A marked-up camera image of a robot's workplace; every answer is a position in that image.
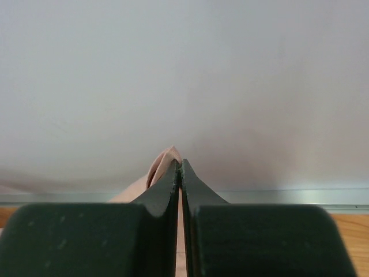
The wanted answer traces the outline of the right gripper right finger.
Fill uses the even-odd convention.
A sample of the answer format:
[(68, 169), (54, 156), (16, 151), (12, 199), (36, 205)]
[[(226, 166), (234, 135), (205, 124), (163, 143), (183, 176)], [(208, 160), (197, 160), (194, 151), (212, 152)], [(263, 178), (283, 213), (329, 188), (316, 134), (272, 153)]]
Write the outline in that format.
[(356, 276), (323, 208), (231, 204), (188, 160), (180, 171), (188, 276)]

